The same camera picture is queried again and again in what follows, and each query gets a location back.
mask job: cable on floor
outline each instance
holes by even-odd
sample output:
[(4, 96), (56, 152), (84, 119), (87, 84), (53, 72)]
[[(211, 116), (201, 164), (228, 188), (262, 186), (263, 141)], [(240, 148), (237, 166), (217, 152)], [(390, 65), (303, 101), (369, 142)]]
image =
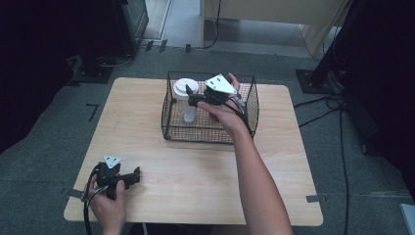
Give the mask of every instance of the cable on floor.
[[(349, 194), (349, 186), (348, 186), (348, 176), (347, 176), (347, 170), (346, 170), (346, 158), (345, 158), (345, 145), (344, 145), (344, 135), (343, 135), (343, 111), (345, 110), (345, 102), (340, 102), (341, 99), (335, 99), (334, 97), (338, 96), (338, 94), (336, 95), (331, 95), (331, 96), (324, 96), (315, 100), (311, 100), (311, 101), (306, 101), (303, 103), (299, 103), (297, 105), (294, 105), (294, 108), (298, 108), (301, 107), (303, 105), (309, 105), (309, 104), (313, 104), (319, 101), (326, 101), (326, 106), (330, 109), (330, 111), (326, 112), (325, 114), (321, 115), (320, 117), (315, 117), (303, 124), (300, 124), (299, 127), (303, 127), (309, 123), (312, 123), (315, 120), (318, 120), (330, 113), (333, 113), (335, 111), (340, 111), (340, 144), (341, 144), (341, 154), (342, 154), (342, 163), (343, 163), (343, 173), (344, 173), (344, 178), (345, 178), (345, 188), (346, 188), (346, 205), (345, 205), (345, 229), (344, 229), (344, 235), (347, 234), (348, 232), (348, 209), (349, 209), (349, 204), (350, 204), (350, 194)], [(336, 104), (338, 105), (337, 107), (333, 107), (330, 106), (329, 101), (335, 101)]]
[(131, 59), (132, 59), (132, 56), (129, 56), (129, 57), (128, 57), (128, 60), (127, 60), (126, 62), (124, 62), (124, 63), (121, 63), (121, 64), (114, 64), (114, 65), (106, 65), (105, 63), (103, 63), (103, 64), (100, 64), (100, 67), (103, 67), (103, 68), (116, 68), (116, 67), (123, 67), (123, 66), (125, 66), (126, 64), (128, 64), (128, 63), (131, 61)]
[(220, 16), (220, 5), (222, 3), (222, 0), (219, 0), (219, 6), (217, 7), (217, 17), (216, 17), (216, 37), (214, 38), (213, 42), (207, 46), (207, 47), (203, 47), (202, 49), (208, 49), (211, 46), (214, 45), (214, 43), (216, 43), (217, 38), (219, 37), (219, 16)]

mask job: black wire basket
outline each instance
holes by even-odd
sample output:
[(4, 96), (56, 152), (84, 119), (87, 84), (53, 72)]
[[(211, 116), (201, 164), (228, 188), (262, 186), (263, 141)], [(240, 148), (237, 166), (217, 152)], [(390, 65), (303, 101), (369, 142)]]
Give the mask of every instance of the black wire basket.
[[(172, 87), (180, 78), (191, 78), (199, 84), (199, 94), (203, 94), (207, 88), (205, 81), (214, 77), (217, 73), (169, 71), (167, 76), (166, 94), (162, 104), (161, 130), (166, 140), (188, 141), (202, 143), (232, 144), (231, 137), (226, 133), (220, 122), (208, 112), (197, 108), (195, 120), (186, 122), (179, 111), (177, 100), (174, 98)], [(256, 83), (253, 75), (234, 74), (241, 84), (239, 93), (241, 100), (246, 104), (248, 113), (248, 125), (254, 138), (258, 117), (259, 103), (256, 92)]]

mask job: wrist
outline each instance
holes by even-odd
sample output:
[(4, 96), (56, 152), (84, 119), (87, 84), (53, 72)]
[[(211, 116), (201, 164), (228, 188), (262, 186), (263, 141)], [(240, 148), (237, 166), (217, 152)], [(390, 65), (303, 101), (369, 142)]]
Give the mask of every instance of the wrist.
[(122, 227), (103, 229), (103, 235), (120, 235), (121, 231), (122, 231)]
[(232, 141), (234, 142), (234, 144), (236, 144), (237, 142), (240, 142), (240, 141), (244, 141), (246, 139), (251, 139), (252, 140), (250, 132), (247, 130), (247, 128), (245, 126), (241, 126), (239, 128), (235, 128), (235, 129), (229, 131), (229, 135), (231, 136)]

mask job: finger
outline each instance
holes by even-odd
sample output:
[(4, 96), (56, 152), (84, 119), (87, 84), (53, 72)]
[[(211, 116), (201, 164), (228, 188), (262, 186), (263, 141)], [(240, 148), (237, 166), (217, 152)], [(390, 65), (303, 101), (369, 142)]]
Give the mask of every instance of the finger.
[(94, 174), (94, 176), (92, 176), (91, 183), (89, 184), (89, 193), (94, 192), (95, 190), (94, 185), (95, 185), (95, 181), (97, 181), (97, 177), (98, 177), (97, 174)]
[(198, 107), (201, 108), (204, 111), (207, 111), (213, 115), (217, 115), (217, 107), (210, 105), (208, 103), (205, 103), (203, 101), (198, 102)]
[(125, 199), (125, 183), (123, 180), (120, 180), (117, 184), (116, 184), (116, 201), (118, 203), (120, 203), (121, 205), (124, 205), (124, 199)]
[(239, 84), (238, 80), (236, 79), (235, 75), (231, 72), (228, 73), (229, 78), (231, 79), (231, 83), (234, 86), (234, 89), (236, 91), (239, 91), (239, 88), (241, 88), (241, 85)]

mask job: white cup lid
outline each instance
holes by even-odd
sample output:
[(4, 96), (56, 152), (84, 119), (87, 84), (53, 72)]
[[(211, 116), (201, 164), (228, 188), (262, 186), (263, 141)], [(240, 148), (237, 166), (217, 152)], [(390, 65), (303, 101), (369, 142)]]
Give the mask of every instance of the white cup lid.
[(174, 93), (176, 94), (178, 99), (188, 99), (188, 95), (186, 93), (186, 85), (188, 85), (190, 89), (192, 89), (193, 93), (196, 93), (199, 90), (199, 84), (194, 79), (180, 78), (176, 81), (176, 83), (174, 83), (173, 87)]

